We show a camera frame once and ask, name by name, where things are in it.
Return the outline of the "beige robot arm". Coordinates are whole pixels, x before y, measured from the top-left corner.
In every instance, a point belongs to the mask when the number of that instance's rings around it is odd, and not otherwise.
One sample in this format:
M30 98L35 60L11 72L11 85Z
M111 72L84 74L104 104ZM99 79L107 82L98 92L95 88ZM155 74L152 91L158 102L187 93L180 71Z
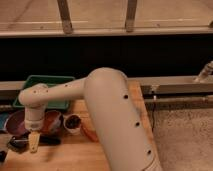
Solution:
M120 70L98 68L53 87L36 84L22 90L18 99L31 132L42 128L48 102L84 99L111 171L163 171Z

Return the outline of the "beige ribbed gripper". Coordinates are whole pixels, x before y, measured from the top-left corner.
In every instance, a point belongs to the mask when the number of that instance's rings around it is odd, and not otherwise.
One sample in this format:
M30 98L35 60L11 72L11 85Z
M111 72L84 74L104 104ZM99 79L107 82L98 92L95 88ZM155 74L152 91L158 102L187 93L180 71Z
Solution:
M29 150L31 153L36 153L38 150L40 131L44 124L44 108L25 108L24 124L28 131L33 131L29 134Z

